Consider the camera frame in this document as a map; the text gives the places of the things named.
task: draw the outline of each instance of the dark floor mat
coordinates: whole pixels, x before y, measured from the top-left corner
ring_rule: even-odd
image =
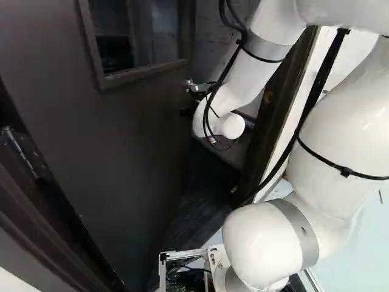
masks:
[[[200,248],[232,211],[230,190],[238,179],[236,169],[193,140],[187,189],[170,223],[163,251]],[[147,291],[155,291],[158,280],[156,262]]]

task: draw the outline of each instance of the door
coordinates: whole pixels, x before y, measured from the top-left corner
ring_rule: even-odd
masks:
[[[0,3],[7,95],[129,291],[144,291],[185,181],[191,120],[179,112],[190,103],[182,85],[194,7],[193,0]]]

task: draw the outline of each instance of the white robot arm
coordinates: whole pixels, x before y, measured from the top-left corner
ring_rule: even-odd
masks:
[[[263,0],[250,27],[255,35],[249,40],[251,53],[267,60],[283,58],[307,24],[389,35],[388,15],[386,0]],[[278,65],[239,53],[212,103],[221,117],[209,117],[215,133],[238,137],[243,132],[232,127],[229,133],[223,115],[254,99]],[[295,191],[282,200],[239,208],[227,218],[225,250],[234,281],[244,283],[247,291],[280,289],[291,274],[346,243],[368,197],[388,179],[388,89],[389,38],[380,36],[369,56],[308,116],[287,167]],[[200,137],[206,136],[199,126],[204,107],[205,100],[193,121]],[[236,290],[242,286],[234,281],[226,281],[227,291],[243,291]]]

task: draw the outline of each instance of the black strap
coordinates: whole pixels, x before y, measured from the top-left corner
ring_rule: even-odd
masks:
[[[268,59],[258,57],[256,55],[254,55],[253,53],[251,53],[249,50],[247,50],[244,46],[242,46],[242,50],[250,57],[257,59],[258,61],[265,62],[265,63],[281,63],[284,60],[284,59],[282,59],[282,60],[268,60]]]
[[[348,178],[350,175],[353,175],[353,176],[356,176],[358,178],[365,178],[365,179],[370,179],[373,181],[385,181],[385,180],[389,179],[389,176],[365,175],[365,174],[360,173],[360,172],[355,172],[354,170],[352,170],[346,166],[338,165],[335,162],[332,162],[332,161],[324,158],[323,156],[317,154],[315,151],[310,149],[303,141],[301,141],[299,135],[297,135],[297,141],[298,141],[298,143],[300,143],[301,147],[303,147],[303,149],[305,151],[307,151],[310,155],[312,155],[313,157],[317,158],[318,160],[324,162],[328,166],[331,166],[331,167],[339,170],[340,174],[342,176],[344,176],[345,178]]]

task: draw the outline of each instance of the window frame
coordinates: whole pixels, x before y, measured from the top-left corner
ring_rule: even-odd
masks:
[[[91,11],[89,9],[89,1],[78,0],[78,4],[80,6],[81,20],[87,41],[87,48],[92,59],[95,78],[97,80],[98,87],[101,90],[133,82],[142,78],[147,78],[161,72],[191,64],[195,40],[196,0],[177,0],[177,35],[179,38],[179,58],[177,60],[161,64],[139,66],[118,71],[109,75],[104,74],[102,59],[98,51],[95,37]]]

